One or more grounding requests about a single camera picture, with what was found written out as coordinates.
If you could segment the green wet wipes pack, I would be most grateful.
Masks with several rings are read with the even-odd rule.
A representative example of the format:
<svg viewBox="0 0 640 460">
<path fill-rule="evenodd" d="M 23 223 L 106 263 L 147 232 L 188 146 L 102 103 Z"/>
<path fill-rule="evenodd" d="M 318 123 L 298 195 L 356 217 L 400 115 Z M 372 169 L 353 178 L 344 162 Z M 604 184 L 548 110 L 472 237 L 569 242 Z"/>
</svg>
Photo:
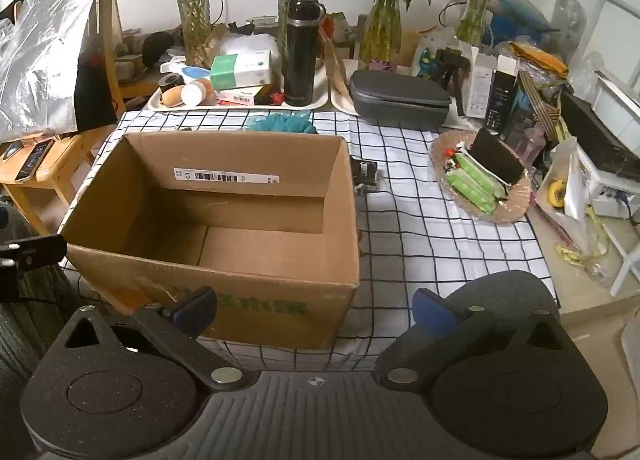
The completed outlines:
<svg viewBox="0 0 640 460">
<path fill-rule="evenodd" d="M 486 215 L 492 215 L 499 202 L 509 196 L 503 183 L 462 152 L 446 160 L 445 179 L 452 189 Z"/>
</svg>

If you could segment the teal mesh bath sponge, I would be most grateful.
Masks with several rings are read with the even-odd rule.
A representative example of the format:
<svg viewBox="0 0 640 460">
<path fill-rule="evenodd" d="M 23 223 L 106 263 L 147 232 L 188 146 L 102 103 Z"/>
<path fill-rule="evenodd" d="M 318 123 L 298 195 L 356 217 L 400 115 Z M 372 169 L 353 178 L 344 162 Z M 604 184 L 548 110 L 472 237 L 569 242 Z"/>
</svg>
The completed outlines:
<svg viewBox="0 0 640 460">
<path fill-rule="evenodd" d="M 317 129 L 309 117 L 310 113 L 305 111 L 272 113 L 251 120 L 245 129 L 260 133 L 315 134 Z"/>
</svg>

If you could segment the wooden side table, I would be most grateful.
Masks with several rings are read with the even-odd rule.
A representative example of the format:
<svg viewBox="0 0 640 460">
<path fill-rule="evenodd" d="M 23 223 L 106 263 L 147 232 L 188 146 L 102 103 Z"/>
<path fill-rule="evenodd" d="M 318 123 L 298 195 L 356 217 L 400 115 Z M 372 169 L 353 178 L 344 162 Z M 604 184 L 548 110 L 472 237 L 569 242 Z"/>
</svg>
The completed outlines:
<svg viewBox="0 0 640 460">
<path fill-rule="evenodd" d="M 96 151 L 101 148 L 102 143 L 115 127 L 115 124 L 107 125 L 70 137 L 55 139 L 35 175 L 26 181 L 17 181 L 16 176 L 32 151 L 31 146 L 24 147 L 9 160 L 1 161 L 1 186 L 38 235 L 48 235 L 50 230 L 40 219 L 26 191 L 29 189 L 53 191 L 65 207 L 70 207 L 77 192 L 77 187 L 73 183 L 74 175 L 82 165 L 87 164 L 88 168 L 92 167 L 96 160 Z"/>
</svg>

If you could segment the yellow tape measure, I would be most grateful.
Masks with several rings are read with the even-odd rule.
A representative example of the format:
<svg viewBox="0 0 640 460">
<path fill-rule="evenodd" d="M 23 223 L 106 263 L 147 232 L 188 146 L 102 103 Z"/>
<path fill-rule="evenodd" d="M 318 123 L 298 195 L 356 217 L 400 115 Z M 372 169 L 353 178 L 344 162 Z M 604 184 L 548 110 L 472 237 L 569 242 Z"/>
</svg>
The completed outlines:
<svg viewBox="0 0 640 460">
<path fill-rule="evenodd" d="M 547 201 L 554 209 L 564 207 L 566 183 L 561 179 L 552 180 L 547 190 Z"/>
</svg>

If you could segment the black pouch on plate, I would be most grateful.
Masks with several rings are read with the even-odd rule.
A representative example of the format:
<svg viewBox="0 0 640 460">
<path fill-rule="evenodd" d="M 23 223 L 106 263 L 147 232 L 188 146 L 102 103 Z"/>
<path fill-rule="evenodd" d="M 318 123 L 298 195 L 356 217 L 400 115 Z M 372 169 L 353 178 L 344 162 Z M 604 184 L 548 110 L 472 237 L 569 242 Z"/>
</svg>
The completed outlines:
<svg viewBox="0 0 640 460">
<path fill-rule="evenodd" d="M 518 156 L 486 127 L 477 131 L 469 154 L 509 186 L 515 185 L 524 173 L 524 166 Z"/>
</svg>

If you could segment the white tray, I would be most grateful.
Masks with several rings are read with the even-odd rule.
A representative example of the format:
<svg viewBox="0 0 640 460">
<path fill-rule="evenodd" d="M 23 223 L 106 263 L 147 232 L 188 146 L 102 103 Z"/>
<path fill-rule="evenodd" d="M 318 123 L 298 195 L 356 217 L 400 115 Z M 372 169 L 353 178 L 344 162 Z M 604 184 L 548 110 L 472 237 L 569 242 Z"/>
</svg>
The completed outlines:
<svg viewBox="0 0 640 460">
<path fill-rule="evenodd" d="M 249 104 L 249 103 L 241 103 L 241 102 L 231 102 L 226 101 L 226 98 L 230 98 L 230 94 L 228 92 L 224 92 L 222 94 L 222 99 L 213 92 L 210 94 L 201 104 L 189 106 L 183 103 L 177 105 L 164 105 L 160 102 L 160 97 L 162 94 L 160 90 L 157 89 L 154 94 L 152 94 L 148 103 L 145 105 L 145 108 L 154 112 L 168 112 L 168 111 L 205 111 L 205 110 L 256 110 L 256 111 L 268 111 L 268 110 L 276 110 L 276 111 L 303 111 L 303 110 L 317 110 L 317 108 L 321 108 L 326 102 L 330 99 L 330 90 L 329 90 L 329 79 L 326 76 L 326 64 L 318 60 L 319 66 L 314 73 L 314 95 L 312 96 L 312 101 L 303 106 L 295 106 L 289 104 L 288 102 L 283 101 L 281 104 Z"/>
</svg>

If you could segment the grey zip case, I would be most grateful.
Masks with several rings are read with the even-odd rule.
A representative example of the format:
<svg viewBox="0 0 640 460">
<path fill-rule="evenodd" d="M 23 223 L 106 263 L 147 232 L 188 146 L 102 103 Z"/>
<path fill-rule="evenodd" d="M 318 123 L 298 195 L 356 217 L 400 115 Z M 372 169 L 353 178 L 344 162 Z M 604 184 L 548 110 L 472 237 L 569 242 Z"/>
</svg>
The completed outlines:
<svg viewBox="0 0 640 460">
<path fill-rule="evenodd" d="M 439 128 L 451 104 L 448 92 L 438 82 L 398 73 L 357 70 L 348 89 L 360 117 L 383 123 Z"/>
</svg>

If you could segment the white cap bottle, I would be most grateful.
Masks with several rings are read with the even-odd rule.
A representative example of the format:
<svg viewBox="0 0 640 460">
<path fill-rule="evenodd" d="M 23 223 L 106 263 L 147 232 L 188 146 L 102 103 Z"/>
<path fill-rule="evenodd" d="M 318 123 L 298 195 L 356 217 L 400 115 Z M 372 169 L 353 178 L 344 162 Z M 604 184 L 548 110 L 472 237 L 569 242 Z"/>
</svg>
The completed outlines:
<svg viewBox="0 0 640 460">
<path fill-rule="evenodd" d="M 212 91 L 213 88 L 209 80 L 199 78 L 192 80 L 192 82 L 182 87 L 180 98 L 184 105 L 193 108 L 194 106 L 202 104 Z"/>
</svg>

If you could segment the red white flat box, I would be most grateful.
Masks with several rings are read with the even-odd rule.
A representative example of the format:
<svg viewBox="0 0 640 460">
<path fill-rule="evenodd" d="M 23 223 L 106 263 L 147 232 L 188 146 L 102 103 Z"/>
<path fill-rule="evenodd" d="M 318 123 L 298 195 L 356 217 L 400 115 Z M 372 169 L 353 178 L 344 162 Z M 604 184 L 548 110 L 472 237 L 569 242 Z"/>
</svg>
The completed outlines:
<svg viewBox="0 0 640 460">
<path fill-rule="evenodd" d="M 262 88 L 260 87 L 247 87 L 239 89 L 217 90 L 215 92 L 216 99 L 219 102 L 229 102 L 237 105 L 253 106 L 256 104 L 256 100 Z"/>
</svg>

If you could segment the black product box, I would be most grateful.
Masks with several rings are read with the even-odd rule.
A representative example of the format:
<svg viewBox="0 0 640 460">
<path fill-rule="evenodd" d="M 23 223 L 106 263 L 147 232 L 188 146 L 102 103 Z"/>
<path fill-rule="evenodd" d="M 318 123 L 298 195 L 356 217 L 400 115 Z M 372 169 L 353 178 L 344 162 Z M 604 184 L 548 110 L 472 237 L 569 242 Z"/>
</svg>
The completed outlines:
<svg viewBox="0 0 640 460">
<path fill-rule="evenodd" d="M 518 60 L 510 56 L 498 56 L 485 115 L 485 127 L 494 134 L 500 134 L 506 126 L 517 81 Z"/>
</svg>

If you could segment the white product box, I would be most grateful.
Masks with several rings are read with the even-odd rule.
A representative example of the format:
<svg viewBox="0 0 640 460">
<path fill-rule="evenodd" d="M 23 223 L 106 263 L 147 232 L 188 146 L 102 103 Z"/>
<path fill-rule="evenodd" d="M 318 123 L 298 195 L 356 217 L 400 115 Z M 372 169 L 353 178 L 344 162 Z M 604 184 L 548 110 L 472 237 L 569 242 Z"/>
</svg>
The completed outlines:
<svg viewBox="0 0 640 460">
<path fill-rule="evenodd" d="M 471 119 L 484 120 L 498 59 L 467 42 L 459 42 L 459 47 L 463 58 L 470 61 L 462 84 L 463 113 Z"/>
</svg>

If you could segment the small black tripod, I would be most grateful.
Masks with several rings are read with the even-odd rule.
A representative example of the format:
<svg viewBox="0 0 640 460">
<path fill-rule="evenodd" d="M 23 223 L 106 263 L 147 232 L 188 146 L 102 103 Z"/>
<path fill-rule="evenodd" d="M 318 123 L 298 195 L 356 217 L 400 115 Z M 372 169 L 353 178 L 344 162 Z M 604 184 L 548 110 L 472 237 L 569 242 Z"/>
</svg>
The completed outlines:
<svg viewBox="0 0 640 460">
<path fill-rule="evenodd" d="M 459 117 L 464 117 L 462 77 L 470 71 L 470 60 L 466 56 L 462 56 L 459 49 L 444 48 L 436 52 L 436 66 L 435 79 L 444 89 L 452 85 L 457 114 Z"/>
</svg>

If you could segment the glass vase with bamboo right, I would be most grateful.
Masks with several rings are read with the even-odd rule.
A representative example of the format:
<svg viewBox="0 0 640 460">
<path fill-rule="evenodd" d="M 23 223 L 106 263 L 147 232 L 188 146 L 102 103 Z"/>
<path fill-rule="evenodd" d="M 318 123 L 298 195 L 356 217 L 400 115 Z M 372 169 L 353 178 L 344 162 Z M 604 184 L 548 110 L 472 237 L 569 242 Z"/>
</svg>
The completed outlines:
<svg viewBox="0 0 640 460">
<path fill-rule="evenodd" d="M 401 48 L 400 0 L 375 0 L 364 22 L 359 68 L 395 72 Z"/>
</svg>

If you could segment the glass vase with bamboo left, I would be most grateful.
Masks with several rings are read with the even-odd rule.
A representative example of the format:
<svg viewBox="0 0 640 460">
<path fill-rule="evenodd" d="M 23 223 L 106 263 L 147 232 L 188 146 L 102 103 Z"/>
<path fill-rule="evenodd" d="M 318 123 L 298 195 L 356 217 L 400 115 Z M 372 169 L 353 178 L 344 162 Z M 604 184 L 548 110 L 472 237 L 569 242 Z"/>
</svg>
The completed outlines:
<svg viewBox="0 0 640 460">
<path fill-rule="evenodd" d="M 210 22 L 210 0 L 176 0 L 180 21 L 186 62 L 191 65 L 206 66 L 208 56 L 206 40 L 212 30 Z"/>
</svg>

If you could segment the black thermos bottle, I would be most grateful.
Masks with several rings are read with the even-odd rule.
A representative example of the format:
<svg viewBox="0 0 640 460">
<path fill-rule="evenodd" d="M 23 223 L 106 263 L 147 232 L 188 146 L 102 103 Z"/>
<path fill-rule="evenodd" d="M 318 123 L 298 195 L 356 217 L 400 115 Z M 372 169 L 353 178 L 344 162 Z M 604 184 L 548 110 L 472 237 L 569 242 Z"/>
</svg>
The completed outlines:
<svg viewBox="0 0 640 460">
<path fill-rule="evenodd" d="M 318 0 L 290 0 L 286 12 L 284 99 L 292 106 L 311 104 L 320 24 L 326 8 Z"/>
</svg>

